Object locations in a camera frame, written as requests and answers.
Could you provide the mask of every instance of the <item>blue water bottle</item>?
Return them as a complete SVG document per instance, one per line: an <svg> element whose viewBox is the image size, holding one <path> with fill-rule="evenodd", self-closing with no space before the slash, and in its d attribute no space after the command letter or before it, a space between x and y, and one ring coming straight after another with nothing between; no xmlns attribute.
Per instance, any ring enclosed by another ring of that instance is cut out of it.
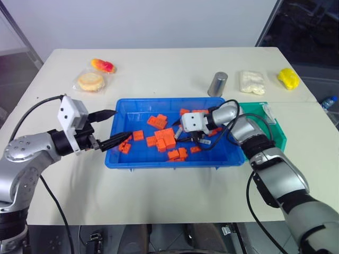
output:
<svg viewBox="0 0 339 254"><path fill-rule="evenodd" d="M336 101L338 100L338 97L337 96L332 96L330 98L327 98L325 100L323 100L322 102L322 107L324 109L329 109Z"/></svg>

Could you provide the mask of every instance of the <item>blue plastic tray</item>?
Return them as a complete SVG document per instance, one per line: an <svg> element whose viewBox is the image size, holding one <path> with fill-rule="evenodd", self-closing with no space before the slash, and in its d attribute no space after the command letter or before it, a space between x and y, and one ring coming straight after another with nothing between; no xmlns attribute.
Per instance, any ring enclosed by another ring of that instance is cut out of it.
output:
<svg viewBox="0 0 339 254"><path fill-rule="evenodd" d="M114 116L111 135L123 131L143 130L145 140L131 141L130 152L125 155L112 148L106 152L105 164L109 168L164 168L164 167L228 167L240 166L244 163L244 156L240 147L229 143L225 137L218 142L211 151L201 151L191 154L190 147L193 142L179 142L176 149L185 147L189 157L183 162L166 162L167 152L158 152L156 147L148 148L146 137L154 136L154 127L147 124L151 115L164 114L168 117L167 128L180 118L180 109L204 110L211 106L217 106L224 101L223 98L157 98L157 99L120 99L116 109L118 113ZM218 135L210 139L215 141Z"/></svg>

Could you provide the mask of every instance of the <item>silver cylinder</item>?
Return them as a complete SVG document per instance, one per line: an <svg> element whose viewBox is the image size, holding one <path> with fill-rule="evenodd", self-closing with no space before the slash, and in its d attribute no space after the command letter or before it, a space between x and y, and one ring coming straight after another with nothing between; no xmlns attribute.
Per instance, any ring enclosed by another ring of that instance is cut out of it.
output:
<svg viewBox="0 0 339 254"><path fill-rule="evenodd" d="M210 97L221 97L227 81L227 74L219 71L214 75L210 88L208 88L208 95Z"/></svg>

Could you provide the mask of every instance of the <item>table top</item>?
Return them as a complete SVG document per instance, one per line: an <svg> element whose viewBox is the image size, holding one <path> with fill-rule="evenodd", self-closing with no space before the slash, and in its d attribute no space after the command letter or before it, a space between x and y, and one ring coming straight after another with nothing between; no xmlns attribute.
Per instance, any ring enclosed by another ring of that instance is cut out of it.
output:
<svg viewBox="0 0 339 254"><path fill-rule="evenodd" d="M74 78L95 57L117 65L112 83L98 94L72 90ZM285 67L290 65L275 48L55 50L0 129L0 139L8 140L24 112L47 97L67 93L81 99L89 112L115 108L116 101L126 97L204 97L214 73L225 71L229 78L223 97L270 102L287 137L286 155L306 176L312 196L338 211L339 133L306 86L301 83L296 90L287 91L278 87L278 82L271 82L266 94L257 96L239 92L236 84L240 70L272 73ZM17 136L60 130L58 108L59 102L54 101L33 111ZM107 139L111 124L112 120L93 124L95 137ZM130 172L107 168L104 157L99 151L72 154L43 172L69 224L253 221L245 198L251 173L247 163L218 170L155 168ZM251 201L260 220L283 219L280 210L264 203L254 184ZM28 223L63 224L40 182Z"/></svg>

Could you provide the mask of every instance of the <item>green container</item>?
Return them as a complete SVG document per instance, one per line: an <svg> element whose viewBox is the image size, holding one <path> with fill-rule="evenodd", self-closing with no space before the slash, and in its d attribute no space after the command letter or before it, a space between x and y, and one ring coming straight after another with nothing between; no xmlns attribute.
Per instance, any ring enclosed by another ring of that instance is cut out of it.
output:
<svg viewBox="0 0 339 254"><path fill-rule="evenodd" d="M266 115L262 107L262 105L264 104L267 104L267 102L245 102L245 103L240 103L240 106L242 107L244 113L257 114L261 116L262 118L267 119L268 116ZM266 125L262 121L260 121L260 119L256 117L252 117L252 116L248 116L248 118L251 118L252 120L254 120L259 125L259 127L265 132L265 134L268 137L270 136L270 133L268 132ZM283 133L278 121L276 120L276 124L270 124L270 127L272 129L273 139L275 140L275 145L279 147L281 151L284 152L287 138L285 134Z"/></svg>

